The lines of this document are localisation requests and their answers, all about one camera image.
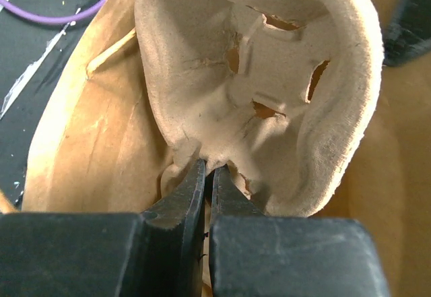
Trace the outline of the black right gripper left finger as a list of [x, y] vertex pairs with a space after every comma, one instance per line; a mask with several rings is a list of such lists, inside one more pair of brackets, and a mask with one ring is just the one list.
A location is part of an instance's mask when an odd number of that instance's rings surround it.
[[143, 212], [142, 296], [200, 296], [205, 240], [205, 162]]

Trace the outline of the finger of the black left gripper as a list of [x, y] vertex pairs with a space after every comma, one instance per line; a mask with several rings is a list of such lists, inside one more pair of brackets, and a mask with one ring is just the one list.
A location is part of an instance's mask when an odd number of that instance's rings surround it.
[[430, 0], [399, 0], [383, 34], [384, 65], [398, 67], [430, 52]]

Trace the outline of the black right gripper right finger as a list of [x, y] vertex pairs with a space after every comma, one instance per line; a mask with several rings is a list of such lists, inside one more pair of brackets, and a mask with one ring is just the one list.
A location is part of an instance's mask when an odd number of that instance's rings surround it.
[[216, 224], [222, 216], [234, 216], [235, 218], [246, 216], [264, 216], [246, 196], [234, 184], [229, 167], [225, 164], [216, 168], [213, 172], [211, 188], [211, 217], [209, 230], [209, 273], [213, 296], [218, 295], [216, 271], [220, 266], [216, 265], [216, 259], [220, 255], [216, 242]]

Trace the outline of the brown green paper bag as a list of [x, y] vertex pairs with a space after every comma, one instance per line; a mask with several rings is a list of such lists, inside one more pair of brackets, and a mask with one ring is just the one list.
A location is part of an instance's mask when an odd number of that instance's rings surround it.
[[[371, 0], [383, 34], [399, 0]], [[142, 296], [143, 212], [173, 161], [154, 118], [135, 0], [104, 0], [28, 152], [22, 208], [1, 198], [2, 296]], [[382, 63], [376, 108], [339, 186], [311, 216], [222, 216], [217, 296], [430, 295], [430, 52]], [[200, 296], [213, 296], [205, 162]]]

